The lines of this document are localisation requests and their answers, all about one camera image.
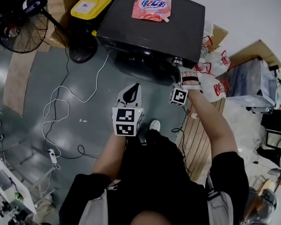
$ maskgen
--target laundry detergent bag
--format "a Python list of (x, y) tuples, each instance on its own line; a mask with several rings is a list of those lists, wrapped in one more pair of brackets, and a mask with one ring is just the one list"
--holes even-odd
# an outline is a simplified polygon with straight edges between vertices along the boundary
[(136, 0), (132, 17), (156, 22), (169, 21), (171, 0)]

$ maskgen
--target yellow lid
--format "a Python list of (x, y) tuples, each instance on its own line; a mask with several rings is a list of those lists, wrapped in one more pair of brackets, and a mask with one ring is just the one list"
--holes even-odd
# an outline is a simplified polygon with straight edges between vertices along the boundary
[(84, 20), (96, 18), (111, 0), (80, 0), (71, 9), (71, 15)]

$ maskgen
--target clear plastic container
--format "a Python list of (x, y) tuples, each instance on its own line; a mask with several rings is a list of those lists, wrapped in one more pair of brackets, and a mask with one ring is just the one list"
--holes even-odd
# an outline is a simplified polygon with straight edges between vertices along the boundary
[(211, 72), (211, 63), (210, 62), (198, 62), (194, 67), (195, 71), (199, 73), (210, 74)]
[(227, 80), (219, 81), (216, 78), (211, 77), (207, 74), (202, 74), (200, 76), (201, 87), (204, 96), (209, 102), (216, 102), (221, 98), (226, 97), (226, 91), (230, 90)]
[(203, 33), (203, 37), (206, 36), (213, 36), (213, 30), (214, 30), (214, 24), (210, 21), (205, 21), (204, 22), (204, 33)]
[(213, 42), (209, 35), (203, 37), (201, 56), (200, 56), (201, 58), (206, 59), (206, 57), (208, 56), (208, 53), (209, 53), (208, 47), (212, 46), (212, 45), (213, 45)]
[(206, 62), (211, 63), (210, 75), (213, 77), (218, 77), (228, 71), (230, 67), (230, 58), (227, 56), (226, 50), (222, 53), (211, 52), (205, 58)]

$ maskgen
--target wire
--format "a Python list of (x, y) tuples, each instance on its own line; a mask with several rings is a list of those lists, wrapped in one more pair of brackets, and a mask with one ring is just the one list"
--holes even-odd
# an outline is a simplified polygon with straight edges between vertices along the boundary
[(9, 178), (9, 180), (10, 180), (11, 184), (13, 184), (13, 185), (15, 186), (15, 190), (16, 190), (17, 192), (19, 192), (19, 188), (18, 188), (18, 186), (15, 184), (15, 182), (12, 180), (12, 178)]
[(90, 157), (90, 158), (98, 159), (97, 157), (93, 157), (93, 156), (91, 156), (91, 155), (86, 154), (86, 153), (85, 153), (85, 149), (84, 149), (84, 147), (83, 147), (81, 144), (78, 145), (77, 150), (78, 150), (78, 152), (81, 154), (81, 155), (78, 156), (78, 157), (64, 157), (64, 156), (60, 156), (60, 157), (61, 157), (61, 158), (64, 158), (64, 159), (78, 159), (78, 158), (81, 158), (82, 156), (87, 156), (87, 157)]
[(254, 164), (259, 164), (259, 165), (261, 165), (261, 166), (267, 167), (268, 169), (271, 169), (270, 167), (265, 166), (265, 165), (263, 165), (263, 164), (259, 163), (258, 161), (250, 162), (250, 163), (248, 163), (246, 166), (250, 165), (251, 163), (254, 163)]
[(50, 177), (49, 177), (49, 186), (47, 187), (46, 191), (44, 191), (42, 194), (46, 193), (50, 187), (51, 175), (52, 175), (52, 172), (50, 173)]
[[(66, 76), (64, 77), (64, 79), (62, 80), (62, 82), (61, 82), (61, 84), (60, 84), (60, 86), (61, 86), (61, 85), (65, 82), (66, 78), (67, 78), (68, 75), (69, 75), (68, 64), (69, 64), (70, 58), (69, 58), (69, 56), (68, 56), (68, 54), (67, 54), (66, 45), (65, 45), (65, 43), (64, 43), (64, 41), (63, 41), (61, 35), (57, 32), (57, 29), (56, 29), (55, 25), (54, 25), (54, 28), (55, 28), (56, 34), (60, 37), (60, 39), (61, 39), (63, 45), (65, 46), (65, 53), (66, 53), (66, 56), (67, 56), (67, 65), (66, 65), (67, 74), (66, 74)], [(56, 120), (56, 106), (55, 106), (55, 104), (56, 104), (56, 100), (54, 101), (54, 104), (53, 104), (53, 105), (54, 105), (54, 120)], [(51, 130), (52, 130), (53, 124), (54, 124), (54, 122), (51, 124), (49, 131), (46, 133), (45, 140), (44, 140), (44, 142), (43, 142), (43, 150), (44, 150), (45, 152), (49, 152), (49, 151), (45, 150), (44, 146), (45, 146), (45, 144), (46, 144), (47, 136), (48, 136), (48, 134), (49, 134), (49, 133), (51, 132)]]
[[(67, 103), (67, 115), (66, 115), (65, 117), (63, 117), (63, 118), (61, 118), (61, 119), (59, 119), (59, 120), (54, 119), (54, 120), (51, 120), (51, 121), (46, 121), (46, 122), (44, 122), (43, 125), (42, 125), (42, 134), (43, 134), (43, 137), (45, 138), (45, 140), (46, 140), (48, 143), (54, 145), (54, 146), (58, 149), (58, 151), (59, 151), (59, 155), (57, 155), (56, 158), (59, 158), (59, 157), (61, 156), (61, 151), (60, 151), (59, 147), (58, 147), (55, 143), (51, 142), (48, 138), (45, 137), (45, 135), (44, 135), (44, 125), (47, 124), (47, 123), (49, 123), (49, 122), (59, 122), (59, 121), (62, 121), (63, 119), (66, 119), (66, 118), (69, 116), (69, 114), (70, 114), (70, 104), (69, 104), (69, 102), (68, 102), (67, 100), (64, 100), (64, 99), (56, 98), (56, 99), (52, 100), (52, 97), (53, 97), (54, 92), (55, 92), (56, 90), (58, 90), (59, 88), (65, 88), (65, 89), (67, 89), (74, 97), (76, 97), (79, 101), (81, 101), (82, 103), (88, 102), (88, 101), (94, 96), (94, 94), (97, 92), (99, 73), (100, 73), (100, 71), (104, 68), (104, 66), (105, 66), (105, 64), (106, 64), (106, 62), (107, 62), (107, 60), (108, 60), (108, 58), (109, 58), (109, 54), (110, 54), (111, 51), (112, 51), (112, 50), (110, 50), (110, 51), (108, 52), (104, 64), (102, 65), (102, 67), (101, 67), (101, 68), (99, 69), (99, 71), (97, 72), (97, 75), (96, 75), (96, 89), (95, 89), (95, 91), (93, 92), (93, 94), (92, 94), (87, 100), (85, 100), (85, 101), (81, 100), (81, 99), (80, 99), (79, 97), (77, 97), (68, 87), (65, 87), (65, 86), (62, 86), (62, 85), (61, 85), (61, 86), (57, 87), (57, 88), (52, 92), (51, 98), (50, 98), (50, 102), (47, 103), (46, 106), (44, 107), (43, 117), (46, 118), (46, 117), (49, 115), (49, 113), (50, 113), (50, 110), (51, 110), (51, 103), (53, 103), (53, 102), (55, 102), (55, 101), (63, 101), (63, 102), (66, 102), (66, 103)], [(45, 114), (45, 111), (46, 111), (47, 106), (49, 106), (49, 109), (48, 109), (48, 112)]]
[(60, 170), (60, 169), (61, 169), (60, 165), (59, 165), (59, 164), (57, 164), (57, 163), (54, 163), (54, 164), (52, 165), (52, 167), (55, 167), (55, 168), (56, 168), (56, 169), (58, 169), (58, 170)]
[(185, 115), (184, 115), (184, 119), (183, 119), (183, 122), (181, 123), (181, 127), (180, 128), (173, 128), (171, 131), (173, 133), (178, 133), (179, 131), (182, 132), (182, 156), (183, 156), (183, 160), (184, 160), (184, 165), (185, 165), (185, 168), (187, 170), (187, 173), (188, 175), (191, 174), (192, 175), (192, 172), (187, 168), (187, 164), (186, 164), (186, 157), (185, 157), (185, 151), (184, 151), (184, 131), (182, 130), (182, 127), (184, 125), (184, 122), (185, 122), (185, 119), (186, 119), (186, 109), (184, 108), (184, 106), (182, 106), (184, 112), (185, 112)]

